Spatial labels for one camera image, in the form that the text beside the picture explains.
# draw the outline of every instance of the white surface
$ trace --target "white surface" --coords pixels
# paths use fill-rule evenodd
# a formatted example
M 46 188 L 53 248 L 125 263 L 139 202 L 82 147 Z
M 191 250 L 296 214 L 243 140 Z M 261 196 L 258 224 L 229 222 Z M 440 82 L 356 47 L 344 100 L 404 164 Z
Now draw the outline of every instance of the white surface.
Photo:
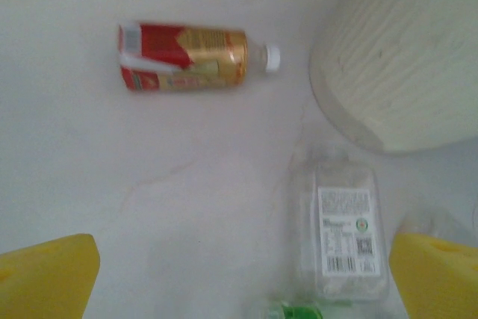
M 308 53 L 337 0 L 0 0 L 0 252 L 92 233 L 102 266 L 85 318 L 240 318 L 289 283 L 285 174 L 315 104 Z M 230 91 L 130 93 L 124 19 L 238 26 L 278 43 L 277 78 Z M 471 225 L 478 143 L 375 167 L 385 234 L 409 205 Z M 387 304 L 402 310 L 392 291 Z

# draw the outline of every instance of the white bottle cap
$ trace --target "white bottle cap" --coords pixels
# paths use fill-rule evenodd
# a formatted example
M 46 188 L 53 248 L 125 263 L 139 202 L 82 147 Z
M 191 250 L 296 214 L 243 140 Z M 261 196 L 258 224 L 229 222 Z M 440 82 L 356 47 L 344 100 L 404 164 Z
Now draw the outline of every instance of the white bottle cap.
M 279 70 L 281 63 L 281 51 L 278 46 L 266 45 L 267 50 L 267 65 L 266 72 L 276 72 Z

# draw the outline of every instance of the green object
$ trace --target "green object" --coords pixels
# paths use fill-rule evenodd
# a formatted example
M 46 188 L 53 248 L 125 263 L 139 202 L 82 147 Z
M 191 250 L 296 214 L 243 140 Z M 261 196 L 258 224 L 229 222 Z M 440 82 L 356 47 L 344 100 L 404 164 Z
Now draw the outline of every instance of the green object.
M 313 306 L 287 306 L 282 304 L 285 319 L 323 319 L 319 309 Z

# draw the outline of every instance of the plastic bottle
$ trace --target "plastic bottle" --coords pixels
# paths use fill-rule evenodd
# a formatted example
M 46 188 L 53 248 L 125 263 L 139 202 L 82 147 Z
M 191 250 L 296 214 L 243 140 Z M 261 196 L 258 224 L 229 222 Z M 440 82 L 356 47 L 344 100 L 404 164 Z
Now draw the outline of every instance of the plastic bottle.
M 130 90 L 195 90 L 276 72 L 280 51 L 241 30 L 130 22 L 119 26 L 119 63 Z
M 307 299 L 373 301 L 388 293 L 375 175 L 337 149 L 294 170 L 297 288 Z

